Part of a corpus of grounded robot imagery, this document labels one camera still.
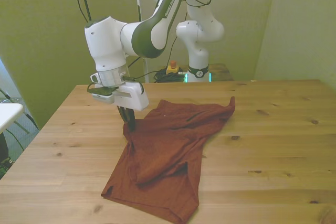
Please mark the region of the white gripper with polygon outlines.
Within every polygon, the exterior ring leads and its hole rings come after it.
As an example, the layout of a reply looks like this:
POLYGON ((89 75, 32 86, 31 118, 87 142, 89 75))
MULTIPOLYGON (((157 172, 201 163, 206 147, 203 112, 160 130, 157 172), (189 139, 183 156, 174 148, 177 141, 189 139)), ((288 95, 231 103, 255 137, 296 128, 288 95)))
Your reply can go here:
POLYGON ((128 124, 130 131, 134 131, 134 110, 142 111, 149 105, 149 99, 142 84, 125 82, 113 92, 113 96, 122 120, 128 124))

